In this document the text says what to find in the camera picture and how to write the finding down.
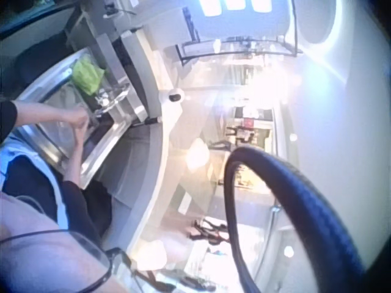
cable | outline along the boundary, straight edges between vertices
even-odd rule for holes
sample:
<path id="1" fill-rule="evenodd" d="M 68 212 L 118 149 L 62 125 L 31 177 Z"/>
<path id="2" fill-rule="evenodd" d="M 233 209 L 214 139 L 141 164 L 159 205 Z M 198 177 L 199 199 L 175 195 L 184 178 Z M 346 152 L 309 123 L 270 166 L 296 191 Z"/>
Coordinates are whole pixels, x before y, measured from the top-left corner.
<path id="1" fill-rule="evenodd" d="M 25 202 L 25 200 L 33 202 L 33 204 L 35 204 L 37 206 L 37 208 L 40 210 L 40 213 L 46 215 L 46 213 L 44 212 L 41 204 L 37 200 L 33 199 L 32 197 L 29 197 L 28 195 L 19 195 L 19 196 L 15 197 L 15 198 L 17 198 L 17 199 L 19 199 L 20 201 L 23 201 L 23 202 Z"/>
<path id="2" fill-rule="evenodd" d="M 233 180 L 240 165 L 257 174 L 284 208 L 307 251 L 319 291 L 359 292 L 364 268 L 357 248 L 322 194 L 289 163 L 255 148 L 239 147 L 225 165 L 224 203 L 232 255 L 244 291 L 260 292 L 239 246 Z"/>

person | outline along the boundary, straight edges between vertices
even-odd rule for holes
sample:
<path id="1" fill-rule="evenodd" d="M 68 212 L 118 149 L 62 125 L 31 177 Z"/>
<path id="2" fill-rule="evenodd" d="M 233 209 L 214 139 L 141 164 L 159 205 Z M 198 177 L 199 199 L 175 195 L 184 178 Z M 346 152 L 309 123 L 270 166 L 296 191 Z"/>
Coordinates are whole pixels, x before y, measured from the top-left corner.
<path id="1" fill-rule="evenodd" d="M 250 136 L 251 133 L 254 133 L 254 128 L 245 127 L 245 126 L 227 126 L 227 130 L 232 130 L 233 132 L 226 133 L 226 136 L 239 136 L 239 137 L 247 137 Z"/>
<path id="2" fill-rule="evenodd" d="M 225 233 L 228 232 L 228 227 L 225 224 L 220 224 L 219 226 L 217 226 L 217 225 L 211 223 L 210 221 L 208 221 L 207 219 L 204 219 L 203 221 L 205 223 L 207 223 L 210 227 L 212 227 L 212 229 L 215 230 L 215 231 L 225 232 Z"/>
<path id="3" fill-rule="evenodd" d="M 209 150 L 214 151 L 228 151 L 232 152 L 235 149 L 235 144 L 231 143 L 229 140 L 220 140 L 218 142 L 209 143 Z"/>
<path id="4" fill-rule="evenodd" d="M 60 183 L 34 150 L 10 134 L 17 126 L 56 120 L 72 125 L 76 141 Z M 51 231 L 76 231 L 99 244 L 79 188 L 87 113 L 82 108 L 65 110 L 6 101 L 0 103 L 0 123 L 2 292 L 81 291 L 99 280 L 108 268 L 70 233 Z M 95 292 L 126 291 L 110 277 Z"/>
<path id="5" fill-rule="evenodd" d="M 219 245 L 221 242 L 225 241 L 229 243 L 228 239 L 221 237 L 218 231 L 215 231 L 213 228 L 205 228 L 200 226 L 197 221 L 192 223 L 192 226 L 200 233 L 200 234 L 190 234 L 189 238 L 192 241 L 199 240 L 207 240 L 210 245 Z"/>
<path id="6" fill-rule="evenodd" d="M 0 104 L 0 116 L 0 190 L 31 205 L 61 228 L 79 232 L 99 245 L 100 237 L 88 216 L 79 188 L 84 135 L 89 122 L 86 110 L 82 107 L 58 109 L 42 103 L 6 101 Z M 63 121 L 73 128 L 75 147 L 62 182 L 58 182 L 32 148 L 10 135 L 14 127 L 46 121 Z"/>

metal frame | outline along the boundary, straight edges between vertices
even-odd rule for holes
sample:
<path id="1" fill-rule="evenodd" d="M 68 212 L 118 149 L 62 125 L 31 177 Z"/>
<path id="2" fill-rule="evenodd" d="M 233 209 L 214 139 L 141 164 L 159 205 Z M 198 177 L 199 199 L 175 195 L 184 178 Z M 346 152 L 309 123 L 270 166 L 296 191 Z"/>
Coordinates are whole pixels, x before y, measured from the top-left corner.
<path id="1" fill-rule="evenodd" d="M 294 22 L 294 45 L 292 46 L 289 43 L 285 42 L 285 36 L 282 41 L 278 40 L 278 37 L 276 37 L 275 40 L 256 40 L 256 39 L 248 39 L 246 41 L 254 41 L 254 42 L 274 42 L 278 43 L 281 46 L 283 46 L 287 52 L 272 52 L 272 51 L 261 51 L 261 52 L 250 52 L 250 51 L 233 51 L 233 52 L 220 52 L 220 53 L 207 53 L 207 54 L 199 54 L 199 55 L 193 55 L 193 56 L 182 56 L 182 53 L 179 49 L 178 45 L 175 45 L 175 49 L 177 50 L 179 59 L 182 63 L 182 66 L 185 66 L 189 61 L 192 59 L 197 59 L 201 57 L 210 57 L 210 56 L 222 56 L 222 55 L 230 55 L 230 54 L 255 54 L 256 56 L 259 55 L 279 55 L 279 56 L 288 56 L 288 57 L 297 57 L 298 54 L 302 54 L 302 51 L 298 48 L 298 24 L 297 24 L 297 18 L 296 18 L 296 5 L 294 3 L 294 0 L 291 0 L 291 5 L 292 5 L 292 14 L 293 14 L 293 22 Z M 192 35 L 192 41 L 186 42 L 181 45 L 182 49 L 185 46 L 189 45 L 194 45 L 194 44 L 199 44 L 199 43 L 206 43 L 206 42 L 211 42 L 212 40 L 208 41 L 200 41 L 199 38 L 196 39 L 193 37 L 193 35 L 198 36 L 197 31 L 195 30 L 194 26 L 191 26 L 192 22 L 191 19 L 185 14 L 186 22 L 188 24 L 189 31 L 192 28 L 192 31 L 190 31 L 190 34 Z M 223 41 L 223 43 L 233 43 L 237 41 Z"/>

